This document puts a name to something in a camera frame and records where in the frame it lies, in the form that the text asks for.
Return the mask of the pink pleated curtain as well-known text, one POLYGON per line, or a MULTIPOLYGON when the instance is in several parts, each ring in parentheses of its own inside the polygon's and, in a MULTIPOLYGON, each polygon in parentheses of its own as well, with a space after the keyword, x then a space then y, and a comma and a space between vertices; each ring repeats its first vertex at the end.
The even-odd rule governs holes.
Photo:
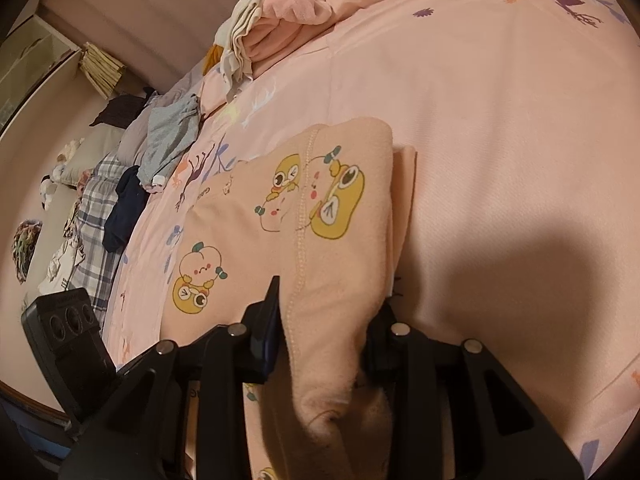
POLYGON ((237 2, 40 0, 38 12, 76 44, 96 44, 166 91, 204 58, 237 2))

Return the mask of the navy dark garment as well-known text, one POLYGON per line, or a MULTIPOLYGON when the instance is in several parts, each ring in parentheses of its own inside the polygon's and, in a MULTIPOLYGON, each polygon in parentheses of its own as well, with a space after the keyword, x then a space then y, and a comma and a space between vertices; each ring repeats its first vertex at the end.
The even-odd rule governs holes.
POLYGON ((128 168, 116 185, 116 204, 104 224, 102 245, 107 252, 120 252, 128 245, 149 200, 150 194, 141 185, 138 170, 138 166, 128 168))

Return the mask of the white folded garment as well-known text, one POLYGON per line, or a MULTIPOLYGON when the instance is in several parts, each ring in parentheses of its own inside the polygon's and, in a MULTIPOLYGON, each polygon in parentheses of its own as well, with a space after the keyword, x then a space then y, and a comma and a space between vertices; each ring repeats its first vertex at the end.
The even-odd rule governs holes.
POLYGON ((224 82, 227 102, 234 98, 245 79, 253 78, 252 61, 244 40, 259 21, 269 26, 278 22, 276 18, 266 14, 264 0, 239 0, 235 3, 230 18, 216 32, 214 44, 222 47, 217 65, 224 82))

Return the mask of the peach cartoon print garment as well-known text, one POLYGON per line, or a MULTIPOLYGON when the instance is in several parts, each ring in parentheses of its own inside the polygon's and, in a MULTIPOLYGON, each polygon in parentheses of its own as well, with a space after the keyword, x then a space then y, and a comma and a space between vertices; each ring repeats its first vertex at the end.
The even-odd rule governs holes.
POLYGON ((279 280, 284 347, 265 385, 243 386, 255 477, 385 476, 390 413, 360 354, 393 288, 414 168, 390 126, 365 117, 313 126, 200 186, 160 332, 190 344, 279 280))

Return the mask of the grey small garment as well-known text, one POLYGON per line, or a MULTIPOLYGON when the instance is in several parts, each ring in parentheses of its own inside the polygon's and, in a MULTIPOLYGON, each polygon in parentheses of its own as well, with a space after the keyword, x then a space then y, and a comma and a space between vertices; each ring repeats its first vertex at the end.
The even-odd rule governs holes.
POLYGON ((194 93, 164 107, 155 107, 149 118, 146 149, 138 168, 138 179, 149 193, 160 192, 198 138, 201 107, 194 93))

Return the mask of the plaid checked cloth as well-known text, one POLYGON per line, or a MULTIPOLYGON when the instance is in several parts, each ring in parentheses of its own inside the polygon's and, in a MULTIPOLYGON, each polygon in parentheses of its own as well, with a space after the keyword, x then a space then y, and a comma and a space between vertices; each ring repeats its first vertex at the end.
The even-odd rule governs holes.
POLYGON ((112 287, 122 251, 103 246, 106 220, 117 203, 116 188, 126 166, 113 153, 105 155, 87 174, 73 203, 62 208, 62 236, 46 259, 44 275, 37 281, 41 295, 83 288, 88 292, 96 319, 107 318, 112 287))

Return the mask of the pink printed bed sheet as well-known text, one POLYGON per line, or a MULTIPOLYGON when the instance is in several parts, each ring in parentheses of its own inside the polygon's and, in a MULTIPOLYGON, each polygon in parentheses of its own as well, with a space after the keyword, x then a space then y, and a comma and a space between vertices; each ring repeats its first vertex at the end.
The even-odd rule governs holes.
POLYGON ((416 154, 386 298, 449 346, 454 479, 600 474, 639 411, 636 31, 615 0, 329 4, 328 24, 230 102, 218 66, 195 85, 198 138, 134 228, 107 350, 125 365, 209 332, 160 332, 208 177, 313 126, 376 118, 416 154))

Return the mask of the black cloth near headboard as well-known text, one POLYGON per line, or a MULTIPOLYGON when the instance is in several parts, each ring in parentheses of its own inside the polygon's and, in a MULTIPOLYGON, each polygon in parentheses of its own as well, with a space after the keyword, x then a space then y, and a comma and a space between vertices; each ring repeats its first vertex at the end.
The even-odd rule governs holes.
POLYGON ((110 99, 106 107, 93 119, 90 127, 101 124, 126 129, 142 112, 155 90, 152 87, 144 87, 142 96, 123 93, 110 99))

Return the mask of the stack of books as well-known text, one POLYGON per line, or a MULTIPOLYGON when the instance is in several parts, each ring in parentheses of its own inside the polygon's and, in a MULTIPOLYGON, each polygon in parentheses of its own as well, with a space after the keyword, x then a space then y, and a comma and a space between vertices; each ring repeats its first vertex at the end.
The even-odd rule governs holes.
POLYGON ((82 46, 79 69, 104 100, 111 99, 126 72, 122 62, 91 42, 82 46))

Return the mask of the white pillow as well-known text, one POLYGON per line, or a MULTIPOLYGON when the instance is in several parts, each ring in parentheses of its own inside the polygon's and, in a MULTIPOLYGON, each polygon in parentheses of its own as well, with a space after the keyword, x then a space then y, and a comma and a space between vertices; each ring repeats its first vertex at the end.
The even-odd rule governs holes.
POLYGON ((49 177, 55 184, 76 188, 80 177, 116 150, 125 130, 107 124, 90 127, 80 139, 67 142, 56 156, 49 177))

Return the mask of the pink crumpled garment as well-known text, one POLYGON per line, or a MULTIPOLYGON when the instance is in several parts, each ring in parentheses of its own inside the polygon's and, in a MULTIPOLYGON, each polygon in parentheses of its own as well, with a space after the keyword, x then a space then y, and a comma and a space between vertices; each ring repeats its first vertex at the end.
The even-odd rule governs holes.
POLYGON ((326 0, 262 0, 258 10, 259 18, 240 40, 249 77, 257 75, 260 63, 292 44, 304 26, 324 25, 333 14, 326 0))

